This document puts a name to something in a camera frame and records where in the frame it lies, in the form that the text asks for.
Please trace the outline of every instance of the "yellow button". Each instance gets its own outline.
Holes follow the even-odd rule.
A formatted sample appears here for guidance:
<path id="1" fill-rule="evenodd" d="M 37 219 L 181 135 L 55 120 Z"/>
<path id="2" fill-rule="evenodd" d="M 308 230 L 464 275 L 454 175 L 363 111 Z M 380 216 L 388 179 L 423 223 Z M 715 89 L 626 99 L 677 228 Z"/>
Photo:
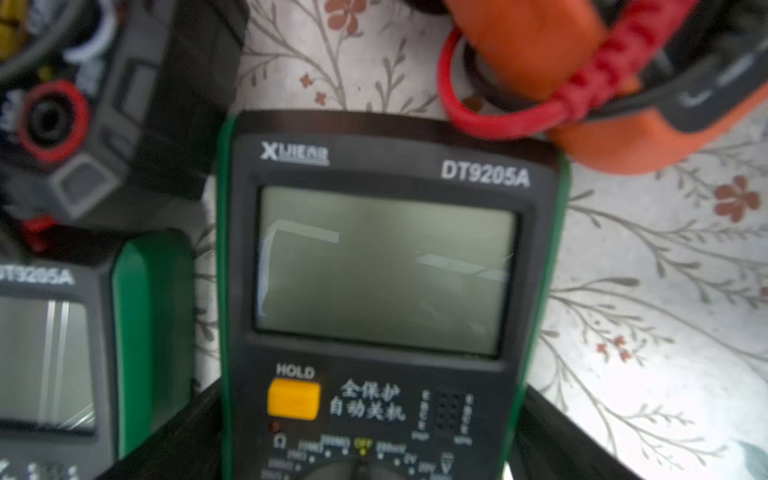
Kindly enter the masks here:
<path id="1" fill-rule="evenodd" d="M 320 411 L 320 384 L 274 379 L 266 394 L 266 412 L 285 419 L 314 420 Z"/>

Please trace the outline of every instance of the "multimeter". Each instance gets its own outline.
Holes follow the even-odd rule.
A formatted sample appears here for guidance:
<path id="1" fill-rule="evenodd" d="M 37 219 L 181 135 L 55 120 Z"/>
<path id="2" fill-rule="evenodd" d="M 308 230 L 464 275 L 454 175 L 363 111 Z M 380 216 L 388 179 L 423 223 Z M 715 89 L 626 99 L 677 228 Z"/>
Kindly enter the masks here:
<path id="1" fill-rule="evenodd" d="M 184 235 L 58 240 L 62 255 L 0 259 L 3 480 L 92 480 L 190 399 Z"/>
<path id="2" fill-rule="evenodd" d="M 223 477 L 498 478 L 568 195 L 555 147 L 246 112 L 218 167 Z"/>

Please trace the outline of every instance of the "yellow component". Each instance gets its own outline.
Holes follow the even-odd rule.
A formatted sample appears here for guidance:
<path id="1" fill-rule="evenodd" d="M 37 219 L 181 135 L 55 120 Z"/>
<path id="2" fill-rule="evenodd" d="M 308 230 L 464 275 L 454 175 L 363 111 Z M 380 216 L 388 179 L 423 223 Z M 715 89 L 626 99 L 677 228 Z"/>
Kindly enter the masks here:
<path id="1" fill-rule="evenodd" d="M 53 80 L 53 68 L 48 67 L 47 65 L 38 68 L 38 78 L 43 83 L 48 83 Z"/>
<path id="2" fill-rule="evenodd" d="M 27 41 L 27 9 L 27 0 L 0 2 L 0 61 L 12 56 Z"/>
<path id="3" fill-rule="evenodd" d="M 320 411 L 320 384 L 274 379 L 266 394 L 266 412 L 285 419 L 314 420 Z"/>
<path id="4" fill-rule="evenodd" d="M 357 449 L 357 451 L 360 452 L 360 456 L 364 457 L 368 455 L 368 451 L 373 446 L 373 439 L 366 439 L 364 437 L 355 437 L 354 446 Z"/>

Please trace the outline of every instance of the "xljie brand logo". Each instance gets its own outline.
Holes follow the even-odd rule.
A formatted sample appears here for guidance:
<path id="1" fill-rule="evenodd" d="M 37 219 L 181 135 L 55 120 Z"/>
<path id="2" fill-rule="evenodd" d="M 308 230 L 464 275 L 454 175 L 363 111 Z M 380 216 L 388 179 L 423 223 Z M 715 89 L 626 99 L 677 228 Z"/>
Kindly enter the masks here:
<path id="1" fill-rule="evenodd" d="M 328 167 L 328 148 L 306 144 L 284 144 L 279 141 L 263 141 L 262 160 L 281 161 L 291 164 L 316 165 Z"/>

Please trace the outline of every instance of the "lcd screen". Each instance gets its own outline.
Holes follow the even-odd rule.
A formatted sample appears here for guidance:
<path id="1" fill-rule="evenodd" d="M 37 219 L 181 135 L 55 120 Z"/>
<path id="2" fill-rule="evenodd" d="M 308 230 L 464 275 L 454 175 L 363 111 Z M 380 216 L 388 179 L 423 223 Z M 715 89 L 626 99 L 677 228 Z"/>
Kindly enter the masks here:
<path id="1" fill-rule="evenodd" d="M 258 330 L 493 356 L 516 216 L 265 187 Z"/>
<path id="2" fill-rule="evenodd" d="M 0 422 L 92 432 L 85 307 L 0 296 L 0 385 Z"/>

